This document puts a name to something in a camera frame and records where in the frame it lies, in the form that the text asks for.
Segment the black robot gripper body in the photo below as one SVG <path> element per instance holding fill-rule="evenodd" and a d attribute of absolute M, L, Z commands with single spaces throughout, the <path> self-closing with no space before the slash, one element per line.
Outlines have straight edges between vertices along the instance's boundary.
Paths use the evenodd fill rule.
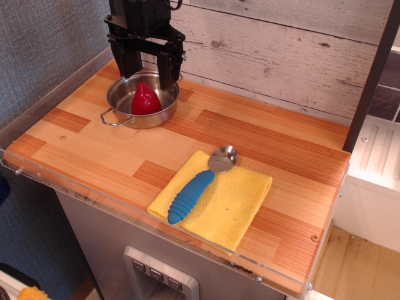
<path fill-rule="evenodd" d="M 170 1 L 121 1 L 122 13 L 106 16 L 109 42 L 117 61 L 133 54 L 167 55 L 172 63 L 185 60 L 185 35 L 170 25 L 171 12 L 182 6 Z"/>

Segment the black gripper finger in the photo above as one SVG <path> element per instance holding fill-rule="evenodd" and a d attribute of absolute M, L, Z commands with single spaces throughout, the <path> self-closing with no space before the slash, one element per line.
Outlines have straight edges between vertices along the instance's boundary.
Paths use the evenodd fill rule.
<path fill-rule="evenodd" d="M 183 52 L 160 52 L 157 55 L 157 68 L 162 90 L 167 90 L 178 81 L 182 62 Z"/>
<path fill-rule="evenodd" d="M 109 36 L 109 42 L 121 77 L 130 78 L 143 68 L 141 52 L 134 47 L 131 40 Z"/>

